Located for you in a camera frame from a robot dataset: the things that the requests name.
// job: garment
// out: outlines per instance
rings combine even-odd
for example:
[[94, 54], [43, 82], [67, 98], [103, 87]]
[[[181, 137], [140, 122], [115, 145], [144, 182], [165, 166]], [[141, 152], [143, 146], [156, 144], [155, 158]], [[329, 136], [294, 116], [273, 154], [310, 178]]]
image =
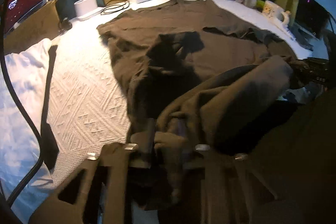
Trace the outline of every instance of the garment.
[[183, 154], [197, 144], [225, 148], [290, 84], [290, 47], [211, 0], [128, 10], [97, 29], [127, 95], [128, 142], [157, 119], [154, 148], [171, 202], [179, 199]]

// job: white table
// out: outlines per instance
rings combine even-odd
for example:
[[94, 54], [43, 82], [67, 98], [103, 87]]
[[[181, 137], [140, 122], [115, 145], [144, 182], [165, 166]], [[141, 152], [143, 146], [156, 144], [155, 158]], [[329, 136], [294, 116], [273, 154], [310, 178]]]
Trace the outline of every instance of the white table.
[[[133, 10], [136, 10], [139, 8], [157, 6], [167, 1], [169, 0], [150, 0], [150, 1], [140, 3], [140, 4], [131, 4], [130, 8], [132, 8]], [[288, 45], [290, 45], [290, 47], [293, 49], [298, 59], [304, 59], [304, 58], [312, 56], [312, 52], [310, 50], [307, 50], [301, 47], [296, 40], [292, 40], [290, 38], [290, 35], [288, 33], [283, 32], [280, 29], [278, 29], [275, 25], [273, 25], [266, 17], [264, 17], [257, 10], [247, 8], [243, 4], [240, 4], [238, 2], [231, 1], [231, 0], [213, 0], [213, 1], [222, 9], [230, 11], [231, 13], [240, 17], [241, 19], [257, 26], [258, 28], [266, 29], [266, 30], [271, 31], [272, 33], [275, 33], [281, 39], [285, 40], [288, 43]], [[73, 23], [73, 28], [75, 29], [79, 28], [80, 30], [78, 31], [81, 34], [85, 35], [85, 33], [88, 32], [89, 30], [92, 30], [93, 28], [95, 29], [98, 25], [104, 24], [112, 20], [113, 18], [115, 18], [122, 12], [123, 11], [120, 11], [120, 12], [116, 12], [110, 15], [100, 15], [99, 14], [86, 21], [79, 21], [78, 19], [73, 19], [71, 20], [71, 22]]]

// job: desk lamp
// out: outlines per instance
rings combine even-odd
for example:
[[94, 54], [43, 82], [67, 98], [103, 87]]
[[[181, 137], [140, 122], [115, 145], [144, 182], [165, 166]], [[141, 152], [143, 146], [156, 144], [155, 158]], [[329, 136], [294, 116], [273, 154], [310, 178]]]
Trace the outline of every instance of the desk lamp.
[[76, 15], [81, 21], [99, 14], [102, 9], [102, 7], [98, 7], [97, 0], [79, 0], [75, 2]]

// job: folded fabric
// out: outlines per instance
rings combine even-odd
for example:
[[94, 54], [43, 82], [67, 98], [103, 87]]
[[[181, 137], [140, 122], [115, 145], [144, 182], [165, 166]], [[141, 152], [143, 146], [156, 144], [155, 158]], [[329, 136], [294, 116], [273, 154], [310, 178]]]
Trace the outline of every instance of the folded fabric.
[[[52, 42], [46, 38], [24, 52], [5, 56], [14, 90], [39, 132], [49, 68], [48, 51], [51, 46]], [[35, 135], [16, 107], [2, 74], [0, 131], [0, 181], [5, 197], [8, 198], [37, 162], [40, 149]], [[43, 163], [12, 206], [23, 223], [28, 222], [32, 212], [46, 198], [48, 191], [43, 186], [50, 182], [51, 174]], [[39, 195], [36, 195], [36, 191], [32, 194], [34, 187], [41, 189]]]

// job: black electronic device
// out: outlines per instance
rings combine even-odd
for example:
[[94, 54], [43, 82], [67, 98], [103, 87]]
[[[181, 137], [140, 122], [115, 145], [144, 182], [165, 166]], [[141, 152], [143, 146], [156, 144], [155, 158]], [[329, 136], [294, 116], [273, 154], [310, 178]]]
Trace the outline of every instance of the black electronic device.
[[295, 21], [317, 38], [320, 38], [328, 19], [327, 10], [315, 0], [299, 0]]

